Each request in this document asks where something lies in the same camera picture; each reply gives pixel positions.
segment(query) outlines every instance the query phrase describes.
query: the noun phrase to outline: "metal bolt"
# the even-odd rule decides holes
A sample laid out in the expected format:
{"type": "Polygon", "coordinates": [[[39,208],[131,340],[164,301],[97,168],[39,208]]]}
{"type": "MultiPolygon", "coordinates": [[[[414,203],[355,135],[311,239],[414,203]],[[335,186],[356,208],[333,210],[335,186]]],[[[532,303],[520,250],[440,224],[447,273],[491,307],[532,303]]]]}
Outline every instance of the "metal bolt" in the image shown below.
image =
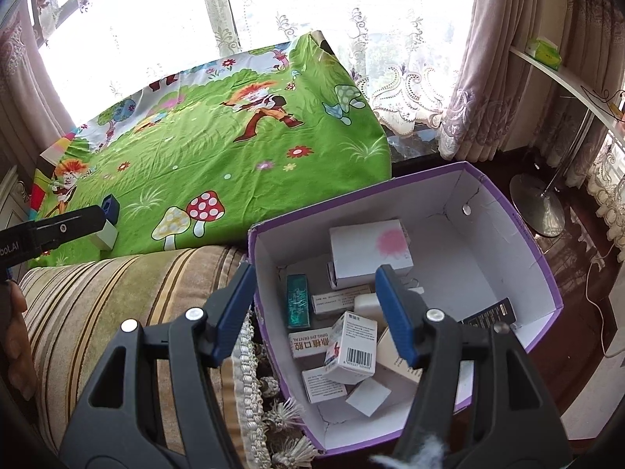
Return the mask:
{"type": "Polygon", "coordinates": [[[437,308],[431,308],[426,312],[426,318],[432,322],[441,322],[445,319],[445,312],[437,308]]]}
{"type": "Polygon", "coordinates": [[[495,330],[495,333],[502,333],[505,335],[506,333],[510,333],[510,326],[505,324],[505,322],[498,321],[493,324],[493,330],[495,330]]]}
{"type": "Polygon", "coordinates": [[[189,321],[197,321],[198,319],[201,319],[203,315],[204,311],[200,307],[190,308],[184,313],[184,317],[189,319],[189,321]]]}
{"type": "Polygon", "coordinates": [[[139,326],[139,323],[135,319],[126,319],[126,321],[121,323],[121,331],[125,331],[126,333],[130,333],[135,331],[139,326]]]}

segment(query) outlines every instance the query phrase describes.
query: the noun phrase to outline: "white cable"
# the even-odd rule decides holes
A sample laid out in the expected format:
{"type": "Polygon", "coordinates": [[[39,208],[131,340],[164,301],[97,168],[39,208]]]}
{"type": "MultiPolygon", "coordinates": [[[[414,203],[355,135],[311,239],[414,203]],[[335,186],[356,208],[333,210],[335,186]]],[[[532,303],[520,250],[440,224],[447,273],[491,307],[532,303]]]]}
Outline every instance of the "white cable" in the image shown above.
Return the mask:
{"type": "Polygon", "coordinates": [[[597,305],[593,300],[591,300],[588,297],[588,279],[590,278],[590,270],[593,269],[593,264],[596,264],[599,267],[599,270],[601,271],[601,267],[599,265],[599,262],[605,258],[607,258],[608,254],[610,252],[612,252],[612,249],[614,248],[614,243],[612,243],[612,246],[610,247],[610,250],[607,251],[607,253],[604,256],[600,256],[597,255],[595,257],[593,257],[590,260],[590,266],[588,267],[588,273],[586,273],[586,299],[588,301],[588,303],[591,303],[593,305],[595,305],[595,307],[597,308],[597,310],[599,311],[599,315],[601,316],[601,349],[603,349],[603,355],[606,358],[614,358],[615,356],[618,356],[621,353],[625,353],[625,347],[623,347],[623,349],[618,350],[617,352],[615,352],[614,354],[608,354],[605,351],[605,344],[603,343],[603,329],[605,327],[605,319],[603,318],[603,312],[601,311],[601,309],[599,308],[599,305],[597,305]]]}

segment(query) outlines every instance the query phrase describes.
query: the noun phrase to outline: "teal box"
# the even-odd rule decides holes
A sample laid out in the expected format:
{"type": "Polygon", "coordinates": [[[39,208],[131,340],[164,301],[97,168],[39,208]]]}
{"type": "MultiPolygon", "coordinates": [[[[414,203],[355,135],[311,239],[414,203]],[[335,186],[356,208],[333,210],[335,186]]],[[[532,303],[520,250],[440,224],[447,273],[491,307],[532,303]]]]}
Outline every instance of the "teal box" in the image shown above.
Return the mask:
{"type": "Polygon", "coordinates": [[[306,275],[289,275],[286,278],[287,327],[311,327],[306,275]]]}

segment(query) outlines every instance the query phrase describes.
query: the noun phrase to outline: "pink curtain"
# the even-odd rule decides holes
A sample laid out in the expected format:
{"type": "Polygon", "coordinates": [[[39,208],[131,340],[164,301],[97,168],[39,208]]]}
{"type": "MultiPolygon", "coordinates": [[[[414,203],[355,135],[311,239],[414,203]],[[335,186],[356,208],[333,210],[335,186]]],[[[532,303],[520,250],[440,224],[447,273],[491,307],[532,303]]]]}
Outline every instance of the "pink curtain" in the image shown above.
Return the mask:
{"type": "Polygon", "coordinates": [[[73,128],[37,49],[24,1],[0,30],[0,148],[29,181],[37,156],[73,128]]]}
{"type": "MultiPolygon", "coordinates": [[[[625,21],[613,0],[567,0],[561,51],[562,64],[597,93],[615,93],[623,83],[625,69],[625,21]]],[[[534,133],[533,144],[558,166],[568,150],[586,107],[563,98],[569,93],[552,86],[534,133]]],[[[568,186],[582,185],[593,165],[607,129],[595,118],[586,139],[566,175],[568,186]]]]}
{"type": "Polygon", "coordinates": [[[543,0],[474,0],[473,21],[455,93],[443,117],[443,158],[490,160],[523,95],[529,64],[510,54],[536,36],[543,0]]]}

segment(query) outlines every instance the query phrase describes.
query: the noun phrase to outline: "cartoon character with orange hair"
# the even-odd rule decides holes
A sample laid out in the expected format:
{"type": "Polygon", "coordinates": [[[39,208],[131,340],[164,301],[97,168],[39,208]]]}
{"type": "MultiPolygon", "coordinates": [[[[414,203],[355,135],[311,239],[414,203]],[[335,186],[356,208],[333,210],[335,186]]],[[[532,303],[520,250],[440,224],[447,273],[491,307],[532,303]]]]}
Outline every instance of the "cartoon character with orange hair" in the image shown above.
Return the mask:
{"type": "Polygon", "coordinates": [[[89,166],[80,159],[67,159],[61,161],[54,169],[54,182],[52,183],[52,194],[56,195],[58,204],[46,217],[51,216],[55,211],[63,215],[68,207],[68,203],[76,192],[78,179],[87,172],[89,166]]]}
{"type": "Polygon", "coordinates": [[[221,102],[223,106],[230,106],[234,112],[245,109],[254,113],[245,127],[245,132],[234,142],[246,141],[256,135],[256,126],[261,118],[270,116],[284,123],[290,129],[303,125],[304,122],[293,117],[293,114],[284,110],[286,99],[282,95],[270,95],[269,88],[275,81],[263,81],[247,85],[235,91],[229,100],[221,102]]]}

